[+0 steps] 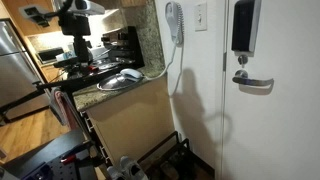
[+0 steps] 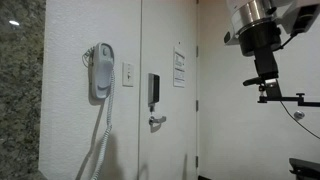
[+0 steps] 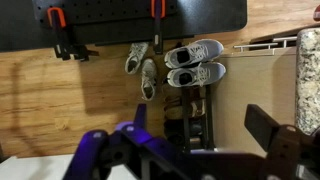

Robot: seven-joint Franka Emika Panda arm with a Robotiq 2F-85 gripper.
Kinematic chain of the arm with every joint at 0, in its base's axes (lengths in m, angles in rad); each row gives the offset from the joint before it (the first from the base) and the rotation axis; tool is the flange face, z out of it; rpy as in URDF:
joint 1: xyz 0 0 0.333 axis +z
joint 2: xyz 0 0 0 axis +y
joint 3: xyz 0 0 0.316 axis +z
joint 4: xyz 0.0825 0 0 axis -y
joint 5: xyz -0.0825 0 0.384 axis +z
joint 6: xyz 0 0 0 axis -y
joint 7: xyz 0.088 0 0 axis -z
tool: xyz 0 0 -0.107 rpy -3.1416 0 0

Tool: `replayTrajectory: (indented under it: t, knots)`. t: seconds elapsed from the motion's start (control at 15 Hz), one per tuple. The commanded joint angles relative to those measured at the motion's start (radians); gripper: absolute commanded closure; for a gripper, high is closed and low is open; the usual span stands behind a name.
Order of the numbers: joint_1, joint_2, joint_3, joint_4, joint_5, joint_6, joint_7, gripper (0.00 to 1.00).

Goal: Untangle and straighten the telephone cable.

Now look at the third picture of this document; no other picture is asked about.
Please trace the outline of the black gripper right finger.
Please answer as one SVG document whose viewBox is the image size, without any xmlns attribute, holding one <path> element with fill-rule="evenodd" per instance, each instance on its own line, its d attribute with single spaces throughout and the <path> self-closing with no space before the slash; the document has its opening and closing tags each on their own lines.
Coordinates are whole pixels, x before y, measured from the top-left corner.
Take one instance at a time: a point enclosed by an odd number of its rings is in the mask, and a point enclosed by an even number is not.
<svg viewBox="0 0 320 180">
<path fill-rule="evenodd" d="M 280 125 L 260 106 L 248 104 L 244 126 L 260 147 L 267 152 Z"/>
</svg>

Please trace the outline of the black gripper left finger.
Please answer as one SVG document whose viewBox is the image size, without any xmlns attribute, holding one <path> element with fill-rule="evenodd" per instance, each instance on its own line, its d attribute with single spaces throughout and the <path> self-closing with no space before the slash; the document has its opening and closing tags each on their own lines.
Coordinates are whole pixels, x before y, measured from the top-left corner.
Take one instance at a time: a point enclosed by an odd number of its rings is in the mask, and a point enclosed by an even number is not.
<svg viewBox="0 0 320 180">
<path fill-rule="evenodd" d="M 146 128 L 147 118 L 147 106 L 145 104 L 139 104 L 136 109 L 134 124 L 139 128 Z"/>
</svg>

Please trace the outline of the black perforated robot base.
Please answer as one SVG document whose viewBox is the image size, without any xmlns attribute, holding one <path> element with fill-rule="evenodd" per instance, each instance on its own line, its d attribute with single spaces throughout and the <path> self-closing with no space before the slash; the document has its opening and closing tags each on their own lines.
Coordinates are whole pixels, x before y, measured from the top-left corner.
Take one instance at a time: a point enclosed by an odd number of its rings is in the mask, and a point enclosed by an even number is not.
<svg viewBox="0 0 320 180">
<path fill-rule="evenodd" d="M 152 0 L 0 0 L 0 51 L 48 48 L 55 37 L 47 10 L 64 12 L 71 42 L 107 45 L 153 39 Z M 247 24 L 247 0 L 165 0 L 162 37 L 237 31 Z"/>
</svg>

